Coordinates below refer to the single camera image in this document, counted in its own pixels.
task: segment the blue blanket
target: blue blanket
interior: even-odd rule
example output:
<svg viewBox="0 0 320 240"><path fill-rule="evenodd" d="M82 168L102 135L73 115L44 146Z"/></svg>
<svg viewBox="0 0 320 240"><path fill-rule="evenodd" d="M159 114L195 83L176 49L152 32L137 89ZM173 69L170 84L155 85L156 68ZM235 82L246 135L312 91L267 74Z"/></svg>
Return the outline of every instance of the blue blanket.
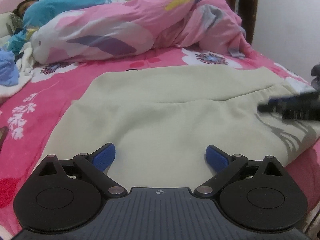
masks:
<svg viewBox="0 0 320 240"><path fill-rule="evenodd" d="M17 55L22 49L23 44L28 42L31 35L58 14L110 2L111 0L40 0L25 11L23 30L17 35L12 36L3 48Z"/></svg>
<svg viewBox="0 0 320 240"><path fill-rule="evenodd" d="M14 63L11 51L0 49L0 85L14 86L18 84L19 70Z"/></svg>

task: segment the white cloth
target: white cloth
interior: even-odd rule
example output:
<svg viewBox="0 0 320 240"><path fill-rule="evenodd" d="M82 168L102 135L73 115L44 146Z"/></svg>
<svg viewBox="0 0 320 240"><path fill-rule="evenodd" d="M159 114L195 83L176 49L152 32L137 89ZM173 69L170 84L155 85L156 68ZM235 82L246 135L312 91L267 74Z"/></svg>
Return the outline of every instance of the white cloth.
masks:
<svg viewBox="0 0 320 240"><path fill-rule="evenodd" d="M0 226L0 237L3 240L10 240L12 238L12 235L7 230L5 230L3 226Z"/></svg>
<svg viewBox="0 0 320 240"><path fill-rule="evenodd" d="M190 187L212 177L207 146L251 160L274 155L287 165L316 142L320 125L283 123L257 113L269 97L294 90L266 68L179 66L105 73L74 101L43 155L72 159L116 146L108 176L131 187Z"/></svg>
<svg viewBox="0 0 320 240"><path fill-rule="evenodd" d="M25 43L20 52L24 52L24 54L16 63L19 70L18 85L11 87L0 86L0 101L18 93L32 78L32 67L35 64L35 59L32 56L31 43Z"/></svg>
<svg viewBox="0 0 320 240"><path fill-rule="evenodd" d="M127 2L126 0L112 0L112 3L115 3L115 2L118 2L118 3L125 3Z"/></svg>

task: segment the person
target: person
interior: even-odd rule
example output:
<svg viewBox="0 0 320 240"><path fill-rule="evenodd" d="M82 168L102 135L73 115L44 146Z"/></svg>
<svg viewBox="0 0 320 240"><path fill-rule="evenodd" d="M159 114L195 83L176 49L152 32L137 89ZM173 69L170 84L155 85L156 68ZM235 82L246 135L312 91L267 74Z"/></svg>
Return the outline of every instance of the person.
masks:
<svg viewBox="0 0 320 240"><path fill-rule="evenodd" d="M58 14L107 3L111 0L24 0L13 11L23 18L23 30L13 35L3 49L18 55L32 34Z"/></svg>
<svg viewBox="0 0 320 240"><path fill-rule="evenodd" d="M17 8L13 11L13 13L23 19L23 15L25 11L33 5L35 2L38 2L39 0L24 0L21 3L18 4Z"/></svg>

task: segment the blue gripper pad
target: blue gripper pad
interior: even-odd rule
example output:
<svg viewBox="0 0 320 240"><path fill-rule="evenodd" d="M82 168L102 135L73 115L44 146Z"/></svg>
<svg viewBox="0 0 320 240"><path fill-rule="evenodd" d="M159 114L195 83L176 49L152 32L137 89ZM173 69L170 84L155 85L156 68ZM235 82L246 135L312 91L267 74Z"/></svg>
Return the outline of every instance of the blue gripper pad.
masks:
<svg viewBox="0 0 320 240"><path fill-rule="evenodd" d="M104 172L114 161L116 148L112 143L108 143L91 154L91 163L99 171Z"/></svg>
<svg viewBox="0 0 320 240"><path fill-rule="evenodd" d="M205 158L207 163L217 173L219 173L229 165L229 160L211 146L207 147Z"/></svg>

